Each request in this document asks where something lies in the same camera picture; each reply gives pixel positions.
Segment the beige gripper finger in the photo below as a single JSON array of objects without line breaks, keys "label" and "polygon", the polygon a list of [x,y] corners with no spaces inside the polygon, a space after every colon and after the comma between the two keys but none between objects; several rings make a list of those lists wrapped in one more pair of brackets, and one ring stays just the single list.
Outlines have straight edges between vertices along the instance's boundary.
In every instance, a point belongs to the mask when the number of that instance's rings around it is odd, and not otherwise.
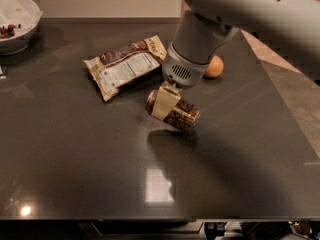
[{"label": "beige gripper finger", "polygon": [[164,82],[158,89],[151,115],[163,121],[180,99],[180,89],[175,84]]}]

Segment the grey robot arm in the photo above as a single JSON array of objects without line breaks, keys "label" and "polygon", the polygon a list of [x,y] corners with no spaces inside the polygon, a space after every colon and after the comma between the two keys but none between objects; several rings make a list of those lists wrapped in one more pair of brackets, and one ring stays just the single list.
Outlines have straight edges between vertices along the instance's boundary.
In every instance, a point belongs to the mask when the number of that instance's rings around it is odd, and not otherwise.
[{"label": "grey robot arm", "polygon": [[317,0],[184,0],[181,18],[162,64],[165,83],[151,115],[164,120],[195,86],[215,51],[239,30],[256,36],[309,79],[320,75],[320,2]]}]

